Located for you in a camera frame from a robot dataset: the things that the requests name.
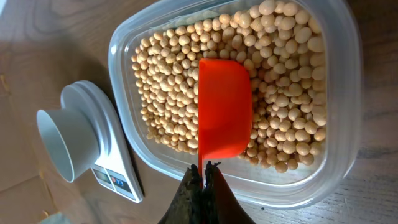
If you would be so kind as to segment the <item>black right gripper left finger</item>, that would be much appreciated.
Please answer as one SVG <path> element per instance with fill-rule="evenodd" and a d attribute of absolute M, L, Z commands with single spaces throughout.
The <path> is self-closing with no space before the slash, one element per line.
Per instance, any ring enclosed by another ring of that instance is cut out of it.
<path fill-rule="evenodd" d="M 174 198 L 159 224 L 200 224 L 202 178 L 198 167 L 192 164 L 185 172 L 184 177 L 174 195 Z"/>

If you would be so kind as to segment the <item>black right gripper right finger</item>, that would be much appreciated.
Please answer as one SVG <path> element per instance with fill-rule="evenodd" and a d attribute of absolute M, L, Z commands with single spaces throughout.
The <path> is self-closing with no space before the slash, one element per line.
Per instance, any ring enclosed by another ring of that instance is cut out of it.
<path fill-rule="evenodd" d="M 255 224 L 243 210 L 234 193 L 223 177 L 218 165 L 208 161 L 206 164 L 206 185 L 204 194 L 204 223 L 211 224 Z"/>

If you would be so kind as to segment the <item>red plastic measuring scoop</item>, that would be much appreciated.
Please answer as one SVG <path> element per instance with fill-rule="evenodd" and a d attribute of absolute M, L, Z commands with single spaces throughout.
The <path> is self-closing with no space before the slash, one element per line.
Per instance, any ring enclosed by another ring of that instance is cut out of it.
<path fill-rule="evenodd" d="M 252 130 L 252 89 L 238 62 L 201 59 L 198 77 L 198 171 L 206 160 L 242 153 Z"/>

